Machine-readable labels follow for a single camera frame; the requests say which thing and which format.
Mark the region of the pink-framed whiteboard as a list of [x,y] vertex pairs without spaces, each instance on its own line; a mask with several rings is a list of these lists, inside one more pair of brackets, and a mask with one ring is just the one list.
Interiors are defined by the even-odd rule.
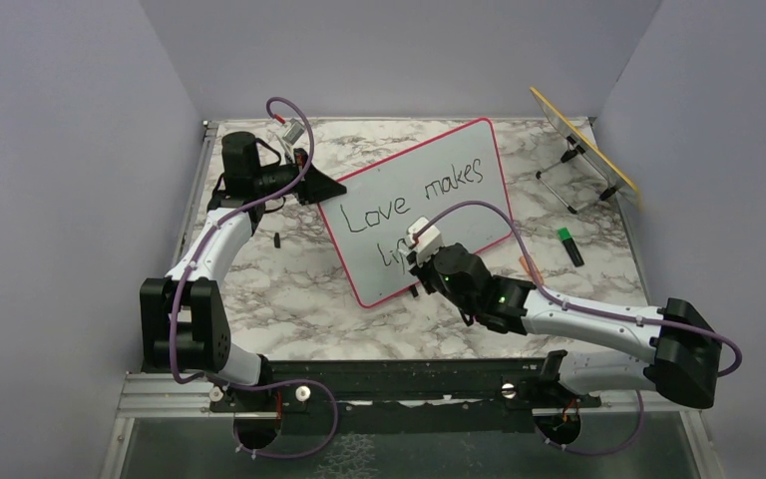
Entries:
[[346,194],[320,204],[325,226],[359,305],[371,308],[416,279],[399,249],[415,220],[437,222],[446,242],[480,252],[511,234],[479,207],[512,212],[493,123],[480,118],[340,179]]

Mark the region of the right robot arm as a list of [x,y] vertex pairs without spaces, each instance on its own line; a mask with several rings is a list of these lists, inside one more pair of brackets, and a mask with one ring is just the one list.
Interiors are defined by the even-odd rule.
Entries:
[[541,290],[490,273],[459,243],[434,253],[410,248],[406,261],[425,290],[442,294],[467,325],[600,346],[595,353],[561,353],[537,377],[537,396],[547,405],[611,390],[655,391],[694,409],[714,405],[723,340],[686,300],[671,298],[660,308],[616,306]]

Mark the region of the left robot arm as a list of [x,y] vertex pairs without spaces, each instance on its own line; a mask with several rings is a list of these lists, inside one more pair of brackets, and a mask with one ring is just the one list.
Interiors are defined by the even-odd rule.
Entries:
[[233,344],[220,286],[269,214],[267,202],[293,196],[301,205],[316,205],[346,194],[344,185],[318,171],[309,153],[297,147],[303,134],[291,127],[280,135],[278,159],[267,165],[259,157],[263,139],[250,132],[225,135],[223,173],[202,231],[165,276],[148,278],[140,288],[146,364],[236,384],[236,397],[253,410],[269,404],[274,385],[266,358]]

